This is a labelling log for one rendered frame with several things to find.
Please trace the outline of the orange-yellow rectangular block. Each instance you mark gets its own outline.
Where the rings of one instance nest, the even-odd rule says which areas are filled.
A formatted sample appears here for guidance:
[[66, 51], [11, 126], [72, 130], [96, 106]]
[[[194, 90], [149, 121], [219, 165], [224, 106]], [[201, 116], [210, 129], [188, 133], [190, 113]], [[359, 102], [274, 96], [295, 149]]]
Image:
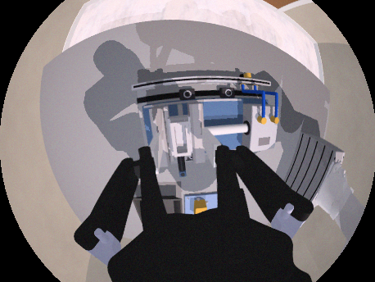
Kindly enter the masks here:
[[206, 200], [194, 200], [194, 214], [207, 210]]

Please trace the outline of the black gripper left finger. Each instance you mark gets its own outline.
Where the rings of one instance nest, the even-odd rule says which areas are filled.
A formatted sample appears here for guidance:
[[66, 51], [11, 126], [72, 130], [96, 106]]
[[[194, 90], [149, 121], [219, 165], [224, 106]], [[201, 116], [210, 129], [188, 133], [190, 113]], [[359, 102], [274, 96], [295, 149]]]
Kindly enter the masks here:
[[108, 265], [109, 260], [121, 250], [120, 241], [140, 179], [140, 209], [147, 260], [159, 272], [175, 274], [183, 269], [185, 261], [156, 178], [163, 153], [160, 133], [155, 133], [149, 147], [139, 148], [138, 153], [139, 160], [133, 161], [129, 157], [118, 165], [91, 214], [75, 231], [74, 239], [78, 245]]

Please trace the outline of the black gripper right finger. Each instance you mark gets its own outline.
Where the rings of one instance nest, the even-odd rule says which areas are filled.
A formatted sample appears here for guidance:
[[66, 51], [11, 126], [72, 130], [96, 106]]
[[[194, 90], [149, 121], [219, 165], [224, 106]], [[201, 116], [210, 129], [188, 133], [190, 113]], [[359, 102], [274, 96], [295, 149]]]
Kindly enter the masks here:
[[216, 167], [222, 259], [229, 264], [238, 264], [256, 249], [255, 229], [237, 174], [272, 228], [292, 239], [314, 210], [313, 203], [292, 190], [246, 146], [229, 150], [207, 128], [201, 128], [201, 132], [202, 146], [212, 166]]

